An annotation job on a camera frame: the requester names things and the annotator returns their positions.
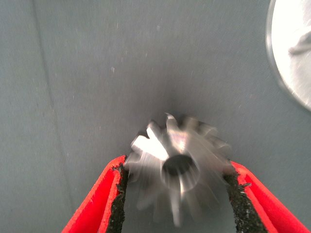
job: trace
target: gray surface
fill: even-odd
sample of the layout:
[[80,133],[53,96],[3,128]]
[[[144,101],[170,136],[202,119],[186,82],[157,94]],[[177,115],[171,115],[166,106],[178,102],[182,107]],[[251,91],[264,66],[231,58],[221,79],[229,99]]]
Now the gray surface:
[[[0,229],[59,232],[148,120],[190,114],[311,227],[311,115],[278,87],[268,1],[0,2]],[[128,189],[123,232],[168,232]],[[226,197],[172,232],[233,232]]]

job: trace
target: red plastic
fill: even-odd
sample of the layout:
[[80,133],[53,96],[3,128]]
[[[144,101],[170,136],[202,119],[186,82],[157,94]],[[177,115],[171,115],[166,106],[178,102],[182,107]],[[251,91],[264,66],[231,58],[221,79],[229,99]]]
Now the red plastic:
[[113,169],[124,163],[125,155],[112,160],[76,210],[62,233],[104,233],[109,224],[111,205],[119,194],[120,173]]
[[310,233],[310,231],[244,166],[231,162],[264,226],[270,233]]

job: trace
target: metal gear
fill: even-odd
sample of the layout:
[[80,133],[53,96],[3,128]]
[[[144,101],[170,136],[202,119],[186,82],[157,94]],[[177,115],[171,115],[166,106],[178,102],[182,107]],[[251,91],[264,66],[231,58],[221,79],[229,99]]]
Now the metal gear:
[[139,135],[132,142],[133,152],[125,161],[131,180],[141,182],[138,208],[154,204],[154,220],[168,206],[175,226],[181,226],[181,210],[188,208],[193,218],[201,207],[217,200],[214,189],[224,184],[223,173],[232,170],[224,154],[230,146],[217,138],[217,130],[192,117],[178,126],[167,114],[166,129],[154,121],[148,137]]

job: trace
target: round metal object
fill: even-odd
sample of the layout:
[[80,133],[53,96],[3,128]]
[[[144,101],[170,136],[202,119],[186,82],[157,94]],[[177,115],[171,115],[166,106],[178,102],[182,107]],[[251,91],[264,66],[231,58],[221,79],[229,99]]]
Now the round metal object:
[[192,117],[179,126],[168,114],[165,129],[152,121],[147,134],[136,137],[124,164],[141,185],[138,208],[154,204],[158,221],[169,207],[176,226],[181,225],[183,208],[199,218],[201,207],[217,200],[214,190],[225,183],[223,173],[233,171],[223,156],[229,145],[217,138],[216,128]]
[[281,86],[311,110],[311,0],[272,0],[266,45]]

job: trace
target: gray fabric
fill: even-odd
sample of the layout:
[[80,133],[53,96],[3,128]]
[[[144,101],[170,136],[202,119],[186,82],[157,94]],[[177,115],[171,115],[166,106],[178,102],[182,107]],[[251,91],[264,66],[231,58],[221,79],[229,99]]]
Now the gray fabric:
[[[276,83],[268,1],[0,1],[0,229],[59,232],[105,165],[164,112],[216,126],[244,164],[307,226],[309,112]],[[123,232],[234,232],[225,195],[175,229],[138,212]]]

